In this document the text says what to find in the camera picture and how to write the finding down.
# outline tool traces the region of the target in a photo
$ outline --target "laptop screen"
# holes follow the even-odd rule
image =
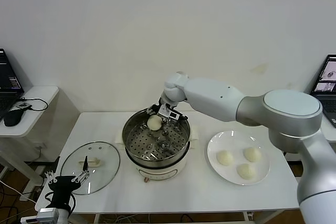
[[[311,93],[336,93],[336,55],[328,55]]]
[[[21,86],[9,64],[6,54],[0,49],[0,92],[19,91]]]

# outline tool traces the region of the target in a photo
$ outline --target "stainless steel pot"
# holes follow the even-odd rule
[[[144,168],[163,169],[176,164],[189,149],[190,126],[187,120],[164,123],[158,131],[147,127],[146,109],[132,115],[122,130],[129,158]]]

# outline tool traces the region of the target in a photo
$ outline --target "computer mouse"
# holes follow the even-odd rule
[[[21,121],[23,112],[25,112],[25,110],[21,110],[21,109],[8,111],[6,115],[4,116],[5,126],[11,127],[11,126],[15,126],[16,124],[18,124]]]

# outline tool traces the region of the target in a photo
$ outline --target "pot handle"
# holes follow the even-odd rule
[[[122,131],[119,131],[117,135],[115,136],[114,142],[118,144],[118,146],[124,146],[124,143],[122,141]]]
[[[198,128],[196,125],[191,126],[191,133],[190,133],[190,148],[195,149],[197,147],[197,140],[198,140]]]

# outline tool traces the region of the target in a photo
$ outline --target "steamed bun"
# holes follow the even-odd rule
[[[151,131],[158,131],[162,126],[162,119],[158,115],[152,115],[148,121],[147,126]]]
[[[244,149],[244,156],[250,162],[258,162],[261,160],[261,151],[258,148],[250,147]]]
[[[217,153],[216,157],[218,162],[225,166],[231,165],[234,161],[233,155],[229,151],[220,151]]]
[[[241,164],[237,166],[237,173],[243,179],[249,180],[256,176],[256,170],[250,164]]]

